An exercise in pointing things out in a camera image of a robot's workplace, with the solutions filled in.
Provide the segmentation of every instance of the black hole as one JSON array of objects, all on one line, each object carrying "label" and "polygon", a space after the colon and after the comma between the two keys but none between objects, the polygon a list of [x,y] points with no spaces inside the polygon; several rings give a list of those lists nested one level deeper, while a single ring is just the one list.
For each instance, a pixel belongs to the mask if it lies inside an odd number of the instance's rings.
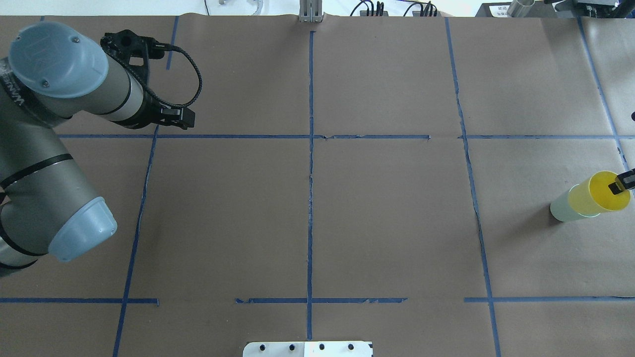
[{"label": "black hole", "polygon": [[128,47],[132,44],[132,38],[130,36],[124,36],[121,38],[121,44]]}]

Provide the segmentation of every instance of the white bracket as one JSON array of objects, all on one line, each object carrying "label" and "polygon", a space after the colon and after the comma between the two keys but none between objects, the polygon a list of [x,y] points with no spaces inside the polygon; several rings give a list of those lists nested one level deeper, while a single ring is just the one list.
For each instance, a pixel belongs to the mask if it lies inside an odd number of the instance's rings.
[{"label": "white bracket", "polygon": [[322,0],[300,0],[300,22],[322,22]]},{"label": "white bracket", "polygon": [[243,357],[373,357],[373,343],[364,341],[252,342]]}]

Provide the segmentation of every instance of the metal cylinder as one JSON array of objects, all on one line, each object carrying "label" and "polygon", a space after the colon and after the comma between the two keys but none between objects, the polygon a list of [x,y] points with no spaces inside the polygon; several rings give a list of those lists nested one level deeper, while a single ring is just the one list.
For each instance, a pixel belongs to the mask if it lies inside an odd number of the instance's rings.
[{"label": "metal cylinder", "polygon": [[512,0],[507,9],[507,15],[509,17],[525,17],[529,14],[534,3],[535,0]]}]

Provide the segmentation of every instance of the cable bundle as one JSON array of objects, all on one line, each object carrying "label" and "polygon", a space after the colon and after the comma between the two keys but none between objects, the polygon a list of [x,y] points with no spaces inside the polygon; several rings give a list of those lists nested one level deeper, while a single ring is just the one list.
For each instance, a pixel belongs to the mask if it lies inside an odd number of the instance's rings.
[{"label": "cable bundle", "polygon": [[375,9],[375,4],[373,4],[372,0],[360,0],[359,4],[355,6],[353,11],[351,11],[351,16],[355,13],[355,10],[358,9],[362,4],[366,5],[366,16],[383,16],[384,15],[384,3],[380,3],[377,1],[377,9]]},{"label": "cable bundle", "polygon": [[419,5],[421,6],[421,11],[419,12],[419,16],[420,17],[436,17],[436,15],[438,14],[438,10],[436,8],[436,6],[432,3],[432,1],[428,1],[427,3],[420,3],[418,1],[407,1],[409,3],[412,3],[407,9],[406,12],[403,13],[404,16],[406,16],[408,14],[408,11],[415,5]]}]

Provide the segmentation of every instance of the gray robotic arm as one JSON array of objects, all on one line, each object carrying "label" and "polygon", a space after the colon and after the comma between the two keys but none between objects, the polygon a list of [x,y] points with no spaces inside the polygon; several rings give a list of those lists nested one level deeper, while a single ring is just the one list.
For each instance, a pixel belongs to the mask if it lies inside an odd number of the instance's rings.
[{"label": "gray robotic arm", "polygon": [[[53,127],[84,110],[136,129],[150,123],[194,126],[187,104],[161,100],[147,87],[150,58],[180,50],[131,31],[107,34],[101,47],[70,27],[40,22],[22,29],[0,59],[0,276],[53,254],[70,261],[116,229]],[[131,56],[144,66],[130,66]]]}]

